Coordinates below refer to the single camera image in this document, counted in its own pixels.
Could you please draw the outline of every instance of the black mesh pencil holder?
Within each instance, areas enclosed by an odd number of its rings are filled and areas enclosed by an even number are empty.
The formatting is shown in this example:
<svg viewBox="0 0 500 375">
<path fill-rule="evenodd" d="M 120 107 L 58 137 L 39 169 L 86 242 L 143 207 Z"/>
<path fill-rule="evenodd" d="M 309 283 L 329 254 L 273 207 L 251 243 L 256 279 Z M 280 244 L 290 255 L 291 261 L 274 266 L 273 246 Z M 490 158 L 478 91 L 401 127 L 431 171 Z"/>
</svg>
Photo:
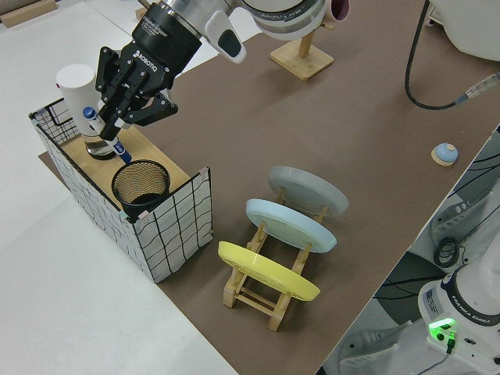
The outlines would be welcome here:
<svg viewBox="0 0 500 375">
<path fill-rule="evenodd" d="M 170 175 L 157 162 L 134 160 L 115 173 L 111 185 L 123 211 L 135 223 L 141 213 L 151 212 L 169 196 Z"/>
</svg>

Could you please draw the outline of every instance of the brown felt surface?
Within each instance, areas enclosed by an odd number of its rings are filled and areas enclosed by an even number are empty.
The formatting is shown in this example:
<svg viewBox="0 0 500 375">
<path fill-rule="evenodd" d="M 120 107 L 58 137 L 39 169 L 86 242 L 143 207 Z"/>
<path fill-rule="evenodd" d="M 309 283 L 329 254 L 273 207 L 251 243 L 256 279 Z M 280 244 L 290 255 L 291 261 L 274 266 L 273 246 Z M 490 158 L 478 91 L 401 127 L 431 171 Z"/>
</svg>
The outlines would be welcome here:
<svg viewBox="0 0 500 375">
<path fill-rule="evenodd" d="M 259 35 L 241 65 L 217 58 L 176 80 L 179 113 L 143 130 L 187 174 L 212 168 L 214 239 L 159 287 L 242 374 L 314 374 L 498 124 L 498 92 L 441 112 L 406 98 L 420 2 L 351 4 L 348 20 L 316 32 L 313 44 L 335 61 L 310 81 L 272 62 L 283 42 Z M 412 89 L 444 104 L 498 70 L 458 52 L 440 27 L 425 28 Z M 460 152 L 452 167 L 430 157 L 443 141 Z M 266 178 L 275 165 L 317 174 L 351 203 L 323 221 L 337 247 L 305 265 L 320 295 L 292 301 L 278 332 L 243 303 L 223 305 L 230 267 L 217 256 L 218 241 L 251 239 L 245 203 L 274 199 Z M 296 252 L 270 240 L 262 254 L 291 266 Z"/>
</svg>

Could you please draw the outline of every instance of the wire mesh organizer box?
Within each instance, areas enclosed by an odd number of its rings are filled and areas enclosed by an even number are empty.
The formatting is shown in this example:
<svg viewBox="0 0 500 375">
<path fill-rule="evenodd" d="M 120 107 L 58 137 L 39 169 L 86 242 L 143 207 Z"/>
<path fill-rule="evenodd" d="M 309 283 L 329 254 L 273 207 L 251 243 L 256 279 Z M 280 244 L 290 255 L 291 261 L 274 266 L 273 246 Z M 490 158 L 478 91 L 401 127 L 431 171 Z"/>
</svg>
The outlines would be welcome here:
<svg viewBox="0 0 500 375">
<path fill-rule="evenodd" d="M 148 215 L 130 223 L 113 197 L 106 194 L 67 152 L 65 145 L 80 134 L 64 100 L 31 113 L 30 118 L 75 199 L 152 281 L 158 283 L 177 271 L 200 247 L 212 240 L 209 168 L 200 170 L 192 178 L 180 170 L 186 178 L 180 180 L 178 187 L 173 187 L 170 196 Z M 143 137 L 135 131 L 135 137 Z"/>
</svg>

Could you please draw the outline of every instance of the wooden base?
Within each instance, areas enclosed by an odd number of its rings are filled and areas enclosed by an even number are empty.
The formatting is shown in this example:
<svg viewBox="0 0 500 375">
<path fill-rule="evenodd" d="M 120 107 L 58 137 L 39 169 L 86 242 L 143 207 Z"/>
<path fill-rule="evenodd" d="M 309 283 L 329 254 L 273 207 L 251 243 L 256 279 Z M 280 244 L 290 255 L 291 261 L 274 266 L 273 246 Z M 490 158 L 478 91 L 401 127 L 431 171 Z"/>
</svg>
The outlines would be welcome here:
<svg viewBox="0 0 500 375">
<path fill-rule="evenodd" d="M 146 8 L 135 9 L 135 18 L 142 20 L 142 17 L 144 17 L 144 14 L 146 14 L 147 11 L 148 10 Z"/>
<path fill-rule="evenodd" d="M 270 58 L 301 80 L 309 80 L 334 62 L 333 57 L 313 45 L 302 58 L 298 54 L 300 45 L 300 40 L 290 41 L 272 51 Z"/>
<path fill-rule="evenodd" d="M 132 155 L 132 160 L 154 160 L 169 171 L 170 191 L 176 190 L 182 184 L 189 181 L 189 176 L 169 157 L 154 146 L 150 140 L 142 135 L 139 130 L 135 129 L 135 127 L 120 131 L 118 137 L 125 146 L 125 149 Z M 115 156 L 111 160 L 97 160 L 92 158 L 85 148 L 82 137 L 75 137 L 62 144 L 61 147 L 101 188 L 108 198 L 114 201 L 118 207 L 121 207 L 121 204 L 116 200 L 111 190 L 111 181 L 116 171 L 124 165 L 122 159 L 118 156 Z"/>
<path fill-rule="evenodd" d="M 23 8 L 13 10 L 12 12 L 2 14 L 0 20 L 6 27 L 12 27 L 55 9 L 57 9 L 55 0 L 41 0 Z"/>
<path fill-rule="evenodd" d="M 284 204 L 282 199 L 283 192 L 278 196 L 278 203 Z M 315 217 L 317 223 L 321 223 L 323 218 L 327 214 L 328 207 L 325 207 L 321 214 Z M 260 249 L 264 245 L 264 241 L 267 238 L 267 233 L 264 231 L 263 224 L 260 225 L 254 234 L 252 240 L 247 243 L 247 249 L 259 254 Z M 296 274 L 300 275 L 304 269 L 305 261 L 309 256 L 311 245 L 308 245 L 304 250 L 298 252 L 297 258 L 293 267 L 291 268 Z M 268 328 L 277 331 L 284 318 L 284 314 L 287 312 L 288 305 L 290 304 L 291 296 L 281 293 L 278 301 L 276 303 L 269 301 L 257 293 L 250 291 L 244 287 L 245 281 L 248 275 L 242 273 L 240 270 L 233 268 L 233 272 L 226 282 L 223 293 L 223 303 L 227 307 L 233 308 L 236 300 L 242 301 L 251 307 L 258 309 L 262 313 L 270 316 L 269 322 L 267 324 Z"/>
</svg>

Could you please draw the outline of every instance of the blue marker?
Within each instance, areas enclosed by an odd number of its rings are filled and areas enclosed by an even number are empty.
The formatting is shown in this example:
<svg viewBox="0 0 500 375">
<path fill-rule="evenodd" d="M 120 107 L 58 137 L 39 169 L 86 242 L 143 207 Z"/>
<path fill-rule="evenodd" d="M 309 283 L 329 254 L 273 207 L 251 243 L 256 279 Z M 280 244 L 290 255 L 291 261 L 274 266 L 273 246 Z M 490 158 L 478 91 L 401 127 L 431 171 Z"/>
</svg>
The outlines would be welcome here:
<svg viewBox="0 0 500 375">
<path fill-rule="evenodd" d="M 98 133 L 102 132 L 102 129 L 104 129 L 104 123 L 102 122 L 101 117 L 99 117 L 97 111 L 93 109 L 92 107 L 85 107 L 84 108 L 84 117 L 88 120 L 90 123 L 91 127 L 97 131 Z M 124 146 L 118 141 L 118 138 L 115 137 L 112 141 L 107 141 L 105 139 L 105 142 L 110 145 L 113 150 L 115 150 L 115 153 L 122 158 L 122 160 L 128 164 L 132 161 L 132 156 L 128 153 L 128 151 L 124 148 Z"/>
</svg>

